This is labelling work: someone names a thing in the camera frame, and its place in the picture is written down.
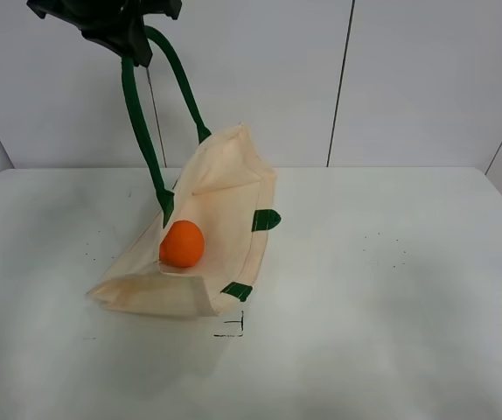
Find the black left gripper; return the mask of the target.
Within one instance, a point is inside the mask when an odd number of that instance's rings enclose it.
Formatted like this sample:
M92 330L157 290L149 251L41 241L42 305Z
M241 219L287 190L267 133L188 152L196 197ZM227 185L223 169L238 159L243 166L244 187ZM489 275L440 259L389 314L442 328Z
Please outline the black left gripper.
M26 4L38 17L50 15L74 25L84 39L142 67L148 67L153 56L143 17L163 14L176 20L182 8L181 0L29 0Z

